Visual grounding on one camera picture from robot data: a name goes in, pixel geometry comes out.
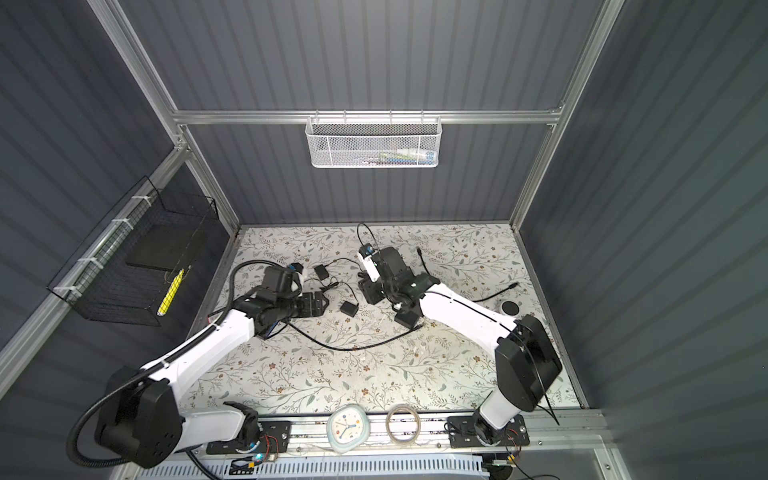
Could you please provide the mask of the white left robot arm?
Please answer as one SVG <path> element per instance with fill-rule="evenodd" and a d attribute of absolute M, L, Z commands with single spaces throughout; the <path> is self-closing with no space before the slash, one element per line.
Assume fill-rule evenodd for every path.
<path fill-rule="evenodd" d="M 321 291 L 303 289 L 303 268 L 259 260 L 261 283 L 241 296 L 233 290 L 217 319 L 170 352 L 139 369 L 124 367 L 109 379 L 105 394 L 75 421 L 65 451 L 86 468 L 134 463 L 152 468 L 178 451 L 211 442 L 257 447 L 258 413 L 242 402 L 184 410 L 180 402 L 199 378 L 223 357 L 255 337 L 267 340 L 278 325 L 320 317 L 329 305 Z"/>

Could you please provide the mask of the black power adapter with cord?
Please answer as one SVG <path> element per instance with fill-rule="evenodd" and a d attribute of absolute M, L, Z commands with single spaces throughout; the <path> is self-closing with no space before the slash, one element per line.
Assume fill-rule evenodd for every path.
<path fill-rule="evenodd" d="M 360 265 L 358 260 L 347 257 L 339 257 L 329 261 L 328 263 L 317 264 L 312 267 L 312 270 L 318 280 L 324 281 L 331 277 L 331 273 L 329 271 L 330 268 L 341 267 L 343 264 L 347 266 L 353 266 L 357 271 L 363 270 L 363 267 Z"/>

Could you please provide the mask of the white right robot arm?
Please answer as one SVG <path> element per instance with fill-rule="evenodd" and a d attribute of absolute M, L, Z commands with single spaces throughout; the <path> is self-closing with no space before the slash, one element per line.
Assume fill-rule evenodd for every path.
<path fill-rule="evenodd" d="M 410 330 L 422 319 L 448 326 L 492 357 L 496 386 L 473 415 L 483 442 L 496 443 L 514 417 L 547 400 L 563 366 L 538 318 L 494 312 L 428 272 L 415 274 L 393 247 L 363 244 L 357 258 L 364 269 L 359 287 L 369 303 L 389 301 L 395 321 Z"/>

